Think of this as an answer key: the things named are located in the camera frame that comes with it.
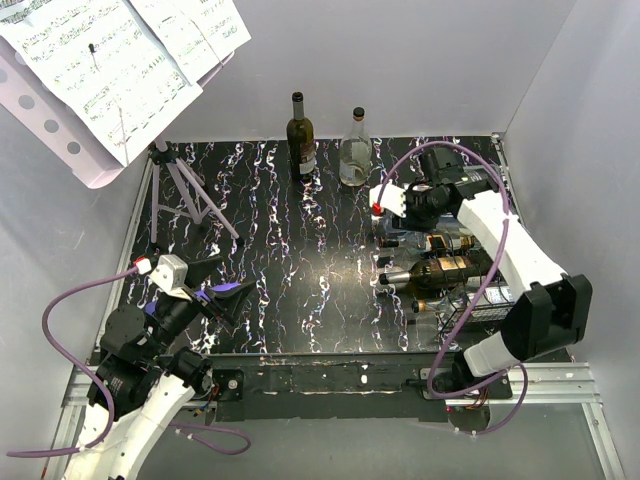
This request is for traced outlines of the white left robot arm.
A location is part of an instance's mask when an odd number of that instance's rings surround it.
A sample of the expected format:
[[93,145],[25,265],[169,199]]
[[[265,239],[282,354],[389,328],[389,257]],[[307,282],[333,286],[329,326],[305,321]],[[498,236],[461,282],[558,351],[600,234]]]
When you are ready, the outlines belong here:
[[98,380],[89,388],[78,450],[64,478],[134,479],[187,403],[203,399],[209,409],[241,399],[241,371],[216,367],[188,347],[168,352],[199,316],[237,322],[255,289],[253,281],[204,287],[215,261],[187,263],[173,254],[136,261],[160,294],[142,308],[125,305],[107,318]]

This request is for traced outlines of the purple marker pen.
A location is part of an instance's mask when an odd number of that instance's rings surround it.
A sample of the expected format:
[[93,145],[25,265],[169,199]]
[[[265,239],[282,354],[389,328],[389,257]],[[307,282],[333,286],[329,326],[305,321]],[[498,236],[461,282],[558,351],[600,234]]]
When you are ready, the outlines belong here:
[[[238,294],[241,290],[242,285],[238,282],[232,282],[222,285],[217,285],[214,287],[207,287],[201,289],[197,292],[200,297],[206,297],[207,299],[211,299],[212,296],[215,296],[217,299],[228,300],[234,294]],[[152,301],[147,303],[143,310],[149,314],[153,315],[156,312],[156,301]]]

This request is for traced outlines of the clear bottle black cork cap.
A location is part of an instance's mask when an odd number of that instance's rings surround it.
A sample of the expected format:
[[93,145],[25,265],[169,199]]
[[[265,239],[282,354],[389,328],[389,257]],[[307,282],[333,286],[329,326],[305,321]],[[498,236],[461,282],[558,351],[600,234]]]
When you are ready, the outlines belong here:
[[372,141],[365,131],[365,109],[355,107],[349,133],[339,146],[339,176],[341,182],[350,187],[364,185],[371,171]]

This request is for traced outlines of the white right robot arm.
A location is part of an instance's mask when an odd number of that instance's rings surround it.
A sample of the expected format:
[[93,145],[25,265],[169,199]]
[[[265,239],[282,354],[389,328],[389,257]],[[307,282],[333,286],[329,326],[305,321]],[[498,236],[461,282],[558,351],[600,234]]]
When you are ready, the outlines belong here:
[[535,243],[512,213],[501,177],[491,167],[469,172],[444,147],[421,155],[420,164],[429,187],[407,191],[407,219],[424,222],[452,214],[479,240],[491,272],[501,273],[514,300],[494,334],[458,352],[449,371],[427,380],[436,398],[471,398],[500,373],[580,342],[593,287],[584,275],[568,274]]

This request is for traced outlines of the dark brown wine bottle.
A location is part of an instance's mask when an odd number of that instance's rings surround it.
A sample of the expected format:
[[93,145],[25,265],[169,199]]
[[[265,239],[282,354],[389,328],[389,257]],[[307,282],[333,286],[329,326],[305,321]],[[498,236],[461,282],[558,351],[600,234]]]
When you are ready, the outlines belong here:
[[308,182],[316,167],[316,144],[311,120],[305,115],[304,96],[292,94],[293,116],[286,126],[289,167],[293,180]]

